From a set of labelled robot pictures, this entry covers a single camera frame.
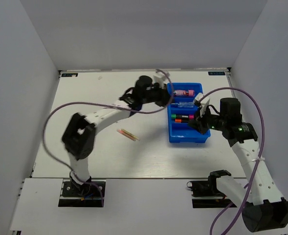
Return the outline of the pink glue stick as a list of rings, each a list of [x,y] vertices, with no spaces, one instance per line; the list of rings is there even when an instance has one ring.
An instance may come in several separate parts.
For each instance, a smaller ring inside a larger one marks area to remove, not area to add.
[[[174,96],[186,96],[186,97],[193,97],[195,95],[194,90],[174,90]]]

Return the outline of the green black highlighter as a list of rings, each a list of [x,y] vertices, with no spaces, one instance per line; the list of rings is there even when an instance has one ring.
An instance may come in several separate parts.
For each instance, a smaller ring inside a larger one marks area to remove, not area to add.
[[[182,115],[177,115],[177,114],[171,114],[171,119],[182,119]]]

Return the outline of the orange black highlighter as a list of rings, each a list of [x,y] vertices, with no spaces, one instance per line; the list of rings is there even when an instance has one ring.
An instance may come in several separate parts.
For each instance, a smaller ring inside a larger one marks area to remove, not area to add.
[[[188,123],[190,120],[189,119],[175,119],[175,123]]]

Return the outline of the yellow slim pen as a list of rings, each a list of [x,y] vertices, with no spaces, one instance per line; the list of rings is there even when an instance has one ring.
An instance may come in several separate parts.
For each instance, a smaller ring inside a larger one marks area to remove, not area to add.
[[[134,134],[132,134],[132,133],[126,131],[125,129],[121,129],[121,131],[122,131],[123,133],[125,133],[125,134],[131,136],[131,137],[134,138],[136,141],[140,141],[140,138],[139,138],[139,137],[137,137],[137,136],[135,136]]]

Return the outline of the pink slim pen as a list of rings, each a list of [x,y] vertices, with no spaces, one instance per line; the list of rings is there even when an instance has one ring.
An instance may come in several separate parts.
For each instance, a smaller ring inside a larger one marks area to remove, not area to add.
[[[123,136],[125,136],[125,137],[127,137],[127,138],[129,138],[129,139],[131,139],[132,141],[136,141],[136,140],[137,140],[133,135],[131,135],[131,134],[123,131],[122,129],[117,129],[117,132],[118,132],[119,134],[121,134],[121,135],[123,135]]]

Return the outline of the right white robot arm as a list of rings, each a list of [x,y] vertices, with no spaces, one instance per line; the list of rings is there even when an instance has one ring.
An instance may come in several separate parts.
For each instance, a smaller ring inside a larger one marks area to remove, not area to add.
[[[264,158],[258,155],[258,136],[250,123],[243,122],[240,102],[222,98],[218,115],[211,113],[209,103],[210,99],[201,94],[194,99],[198,109],[188,125],[201,134],[210,129],[222,133],[240,161],[248,186],[243,188],[227,170],[217,170],[210,172],[204,183],[192,182],[194,196],[226,196],[239,208],[252,233],[284,228],[288,224],[288,200],[275,185]]]

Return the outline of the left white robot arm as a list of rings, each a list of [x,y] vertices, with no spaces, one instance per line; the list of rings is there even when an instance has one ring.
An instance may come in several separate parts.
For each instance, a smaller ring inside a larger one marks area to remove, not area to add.
[[[75,182],[73,188],[79,195],[86,195],[90,191],[87,158],[93,151],[96,135],[120,120],[142,113],[144,104],[155,103],[161,108],[167,107],[173,99],[164,83],[169,76],[169,73],[162,71],[153,77],[142,75],[113,104],[88,115],[75,113],[71,117],[62,142],[70,158],[70,179]]]

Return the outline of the blue compartment tray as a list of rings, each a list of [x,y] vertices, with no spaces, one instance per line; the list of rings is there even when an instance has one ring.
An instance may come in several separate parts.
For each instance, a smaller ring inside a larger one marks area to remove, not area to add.
[[[175,92],[171,105],[167,107],[168,132],[170,143],[205,143],[211,136],[207,131],[201,134],[188,126],[188,121],[194,118],[198,107],[194,105],[193,100],[202,93],[200,83],[173,83],[167,84],[168,93]]]

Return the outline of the right corner label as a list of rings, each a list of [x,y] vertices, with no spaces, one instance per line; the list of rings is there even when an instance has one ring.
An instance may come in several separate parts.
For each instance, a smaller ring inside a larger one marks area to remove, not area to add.
[[[208,72],[209,76],[225,76],[224,71],[209,71]]]

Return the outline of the corner label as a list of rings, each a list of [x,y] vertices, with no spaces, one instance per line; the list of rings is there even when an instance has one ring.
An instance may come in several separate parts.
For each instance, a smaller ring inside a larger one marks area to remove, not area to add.
[[[78,73],[62,73],[61,77],[77,77]]]
[[[209,76],[225,76],[224,71],[209,71],[208,72]]]

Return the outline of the left corner label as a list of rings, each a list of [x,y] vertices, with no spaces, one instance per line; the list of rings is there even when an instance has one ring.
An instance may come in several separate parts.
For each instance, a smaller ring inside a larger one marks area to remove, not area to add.
[[[61,77],[77,77],[78,73],[62,73]]]

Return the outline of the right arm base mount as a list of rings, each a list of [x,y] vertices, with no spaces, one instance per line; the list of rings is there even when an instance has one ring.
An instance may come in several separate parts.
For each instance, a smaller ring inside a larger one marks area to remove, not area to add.
[[[192,193],[194,209],[222,209],[231,203],[223,193],[213,192],[208,181],[188,181],[186,186]]]

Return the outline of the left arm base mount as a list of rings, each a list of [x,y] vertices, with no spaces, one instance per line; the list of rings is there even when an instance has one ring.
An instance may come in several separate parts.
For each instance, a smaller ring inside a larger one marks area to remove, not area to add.
[[[95,186],[79,192],[71,181],[64,181],[61,188],[58,207],[62,208],[101,208],[105,199],[105,181],[94,181],[101,190],[102,195]]]

